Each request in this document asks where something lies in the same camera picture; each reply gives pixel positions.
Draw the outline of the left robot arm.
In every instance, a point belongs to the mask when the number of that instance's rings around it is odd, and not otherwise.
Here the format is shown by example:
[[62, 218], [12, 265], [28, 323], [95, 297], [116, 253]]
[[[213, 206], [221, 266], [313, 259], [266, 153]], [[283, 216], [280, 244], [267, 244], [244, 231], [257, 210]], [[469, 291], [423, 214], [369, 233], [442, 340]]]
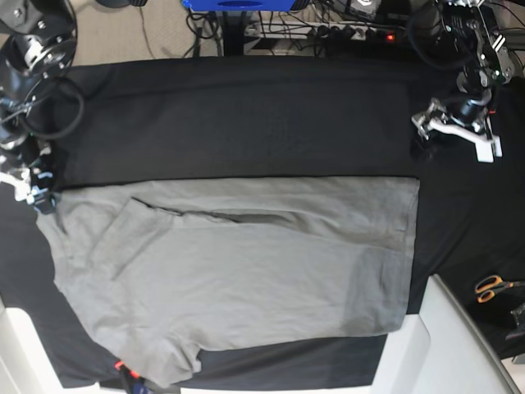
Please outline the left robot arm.
[[[489, 29], [483, 4], [430, 1], [409, 17], [406, 33], [419, 57], [440, 71], [459, 71], [455, 91], [445, 98], [432, 98], [427, 109], [414, 114], [411, 122], [420, 149], [428, 149], [441, 135], [454, 136], [473, 144], [478, 162], [493, 163], [503, 152], [500, 137], [492, 130], [491, 114], [497, 108], [501, 89], [514, 77], [515, 67], [505, 47], [506, 38]], [[432, 8], [437, 10], [443, 31], [464, 57], [439, 63], [419, 45], [417, 21]]]

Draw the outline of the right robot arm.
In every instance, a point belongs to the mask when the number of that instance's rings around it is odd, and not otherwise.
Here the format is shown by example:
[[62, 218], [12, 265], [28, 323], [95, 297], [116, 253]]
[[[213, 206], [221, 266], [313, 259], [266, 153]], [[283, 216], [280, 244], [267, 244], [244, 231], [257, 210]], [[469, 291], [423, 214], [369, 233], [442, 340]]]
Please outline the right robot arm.
[[[85, 98], [67, 77], [77, 49], [78, 23], [68, 1], [3, 1], [1, 32], [1, 181], [18, 202], [38, 213], [56, 208], [52, 141], [81, 123]], [[72, 121], [57, 131], [42, 131], [30, 114], [55, 92], [78, 105]]]

